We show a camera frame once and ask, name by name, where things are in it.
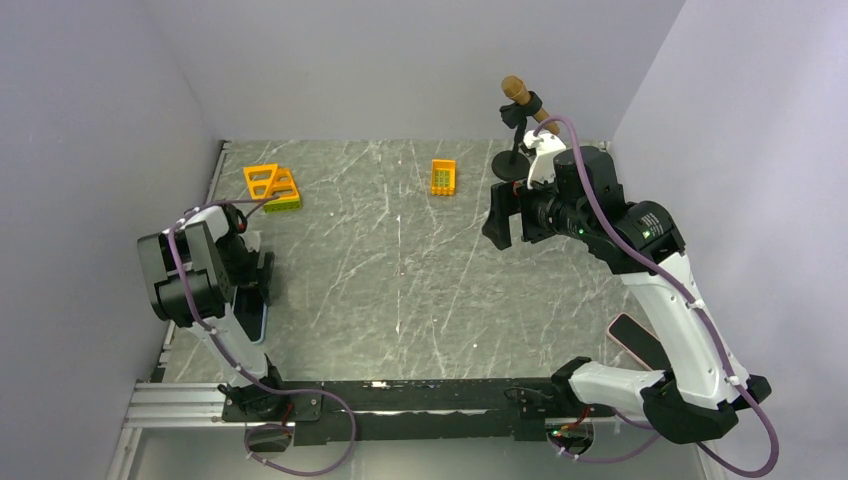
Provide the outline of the pink cased phone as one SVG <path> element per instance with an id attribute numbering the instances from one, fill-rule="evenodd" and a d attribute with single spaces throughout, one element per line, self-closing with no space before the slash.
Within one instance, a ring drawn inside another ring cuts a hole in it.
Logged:
<path id="1" fill-rule="evenodd" d="M 607 336 L 648 370 L 670 370 L 671 362 L 659 339 L 627 314 L 607 327 Z"/>

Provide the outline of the light blue phone case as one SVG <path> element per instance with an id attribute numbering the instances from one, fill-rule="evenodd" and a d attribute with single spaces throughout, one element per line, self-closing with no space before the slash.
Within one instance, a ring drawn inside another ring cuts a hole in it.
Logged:
<path id="1" fill-rule="evenodd" d="M 238 288 L 234 295 L 233 311 L 253 344 L 261 344 L 267 329 L 267 304 L 259 288 Z"/>

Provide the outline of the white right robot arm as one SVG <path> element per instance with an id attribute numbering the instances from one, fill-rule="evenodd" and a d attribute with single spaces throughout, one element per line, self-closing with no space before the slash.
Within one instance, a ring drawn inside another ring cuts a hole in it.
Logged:
<path id="1" fill-rule="evenodd" d="M 612 157 L 597 148 L 558 152 L 552 169 L 549 180 L 494 184 L 483 235 L 508 248 L 518 216 L 526 242 L 557 235 L 582 242 L 636 298 L 669 360 L 665 369 L 636 371 L 575 358 L 552 375 L 553 406 L 568 416 L 588 405 L 640 413 L 676 444 L 723 437 L 771 388 L 718 334 L 670 213 L 653 201 L 627 201 Z"/>

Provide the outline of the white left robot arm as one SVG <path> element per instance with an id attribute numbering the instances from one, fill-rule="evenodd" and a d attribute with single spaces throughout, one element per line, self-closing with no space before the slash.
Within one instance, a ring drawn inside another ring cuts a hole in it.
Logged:
<path id="1" fill-rule="evenodd" d="M 225 374 L 219 391 L 245 414 L 279 417 L 287 392 L 261 349 L 275 255 L 248 228 L 238 201 L 186 211 L 175 225 L 138 239 L 137 253 L 156 316 L 199 339 Z"/>

